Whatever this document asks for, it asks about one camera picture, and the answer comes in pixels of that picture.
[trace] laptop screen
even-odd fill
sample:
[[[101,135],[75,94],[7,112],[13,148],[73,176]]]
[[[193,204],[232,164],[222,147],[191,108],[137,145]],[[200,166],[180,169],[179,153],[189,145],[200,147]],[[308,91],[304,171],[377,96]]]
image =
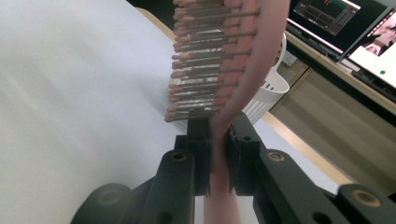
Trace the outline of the laptop screen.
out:
[[[387,8],[373,0],[290,0],[288,25],[297,37],[344,55]]]
[[[348,59],[396,88],[396,8],[348,53]]]

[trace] monitor screen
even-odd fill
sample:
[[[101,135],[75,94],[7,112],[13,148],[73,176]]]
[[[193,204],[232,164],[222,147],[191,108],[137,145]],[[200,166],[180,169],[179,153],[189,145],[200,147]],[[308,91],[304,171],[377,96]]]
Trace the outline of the monitor screen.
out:
[[[347,54],[348,59],[396,88],[396,9]]]
[[[342,55],[386,10],[374,0],[291,0],[288,22]]]

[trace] white surface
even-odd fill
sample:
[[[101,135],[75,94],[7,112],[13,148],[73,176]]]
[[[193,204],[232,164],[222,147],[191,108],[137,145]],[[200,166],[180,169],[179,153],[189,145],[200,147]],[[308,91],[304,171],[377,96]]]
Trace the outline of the white surface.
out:
[[[123,0],[3,0],[0,31],[0,223],[70,223],[94,189],[155,175],[185,133],[163,121],[168,37]]]

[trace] bolt hole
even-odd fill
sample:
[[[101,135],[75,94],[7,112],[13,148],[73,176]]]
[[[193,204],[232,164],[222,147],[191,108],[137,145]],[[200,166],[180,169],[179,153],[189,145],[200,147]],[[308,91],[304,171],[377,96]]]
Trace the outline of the bolt hole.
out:
[[[268,153],[268,157],[272,160],[272,161],[284,161],[285,157],[283,157],[281,154],[277,153],[277,152],[270,152]]]
[[[121,198],[120,193],[115,189],[109,189],[101,193],[98,198],[99,204],[106,206],[117,203]]]
[[[157,215],[157,224],[169,224],[173,217],[168,212],[163,212]]]
[[[183,152],[176,152],[171,156],[173,161],[184,161],[187,159],[186,153]]]
[[[314,213],[313,218],[318,224],[332,224],[332,220],[320,212]]]
[[[379,207],[381,206],[381,201],[377,196],[374,194],[361,190],[361,189],[354,189],[352,191],[352,196],[361,204],[364,204],[369,207]]]

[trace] desk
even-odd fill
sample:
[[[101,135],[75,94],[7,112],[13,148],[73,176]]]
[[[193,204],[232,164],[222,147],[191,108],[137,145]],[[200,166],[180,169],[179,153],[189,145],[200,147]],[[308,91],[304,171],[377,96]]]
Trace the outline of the desk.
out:
[[[289,32],[286,32],[286,37],[288,42],[298,48],[300,51],[305,53],[308,57],[312,58],[316,63],[321,64],[328,70],[330,70],[335,76],[339,77],[346,84],[350,85],[352,88],[361,92],[363,95],[367,96],[369,99],[373,100],[376,104],[382,106],[384,109],[388,110],[393,116],[396,116],[396,104],[390,99],[384,97],[374,89],[370,88],[366,84],[362,83],[355,77],[351,75],[351,69],[345,67],[340,63],[335,63],[330,60],[327,56],[320,54],[317,50],[306,45],[302,40],[298,39],[296,36]]]
[[[306,66],[271,113],[356,181],[394,193],[396,104],[295,36],[287,33],[287,39],[305,56]],[[336,84],[330,81],[335,78]],[[358,91],[376,105],[367,107],[361,102],[365,99],[349,91]]]
[[[69,223],[99,186],[154,176],[186,132],[163,121],[172,41],[123,0],[3,1],[0,15],[0,223]],[[268,147],[290,150],[336,191],[258,125]],[[251,200],[240,200],[254,223]]]

